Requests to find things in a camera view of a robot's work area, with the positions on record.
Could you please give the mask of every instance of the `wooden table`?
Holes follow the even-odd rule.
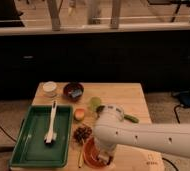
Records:
[[[73,111],[76,108],[87,110],[83,123],[93,126],[95,122],[95,113],[89,112],[88,105],[91,97],[100,97],[102,104],[116,104],[122,107],[127,114],[139,118],[141,123],[151,123],[148,108],[140,84],[137,83],[81,83],[84,86],[84,94],[77,102],[70,102],[62,96],[63,87],[67,83],[57,83],[57,96],[54,98],[46,97],[43,90],[43,83],[39,84],[33,105],[51,105],[53,100],[57,100],[58,105],[72,105]],[[72,133],[80,126],[80,123],[73,121]],[[70,138],[69,154],[67,165],[59,170],[65,171],[90,171],[86,164],[81,169],[78,168],[78,156],[80,146]],[[118,145],[115,158],[110,166],[103,170],[117,171],[163,171],[164,165],[161,154],[149,150],[139,149],[130,146]]]

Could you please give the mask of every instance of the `gray floor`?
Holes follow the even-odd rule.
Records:
[[[178,101],[171,97],[170,92],[147,93],[145,98],[154,123],[177,123],[173,108]],[[30,104],[31,100],[0,101],[0,123],[12,137],[17,138],[21,121]],[[180,108],[178,113],[182,123],[190,123],[190,109]],[[13,142],[0,131],[0,144],[8,145]],[[168,154],[162,155],[171,160],[180,171],[190,171],[190,159]],[[11,153],[0,153],[0,171],[7,170],[10,157]],[[174,170],[167,162],[165,162],[165,167],[166,171]]]

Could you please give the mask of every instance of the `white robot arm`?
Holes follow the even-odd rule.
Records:
[[[106,105],[94,126],[95,146],[109,156],[117,144],[190,158],[190,124],[130,124],[124,112]]]

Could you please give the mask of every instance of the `black wall panel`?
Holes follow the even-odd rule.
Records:
[[[0,36],[0,99],[33,97],[48,80],[190,90],[190,30]]]

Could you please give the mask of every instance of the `white cup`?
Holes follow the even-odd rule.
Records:
[[[54,97],[57,95],[57,84],[53,81],[48,81],[44,83],[43,91],[47,97]]]

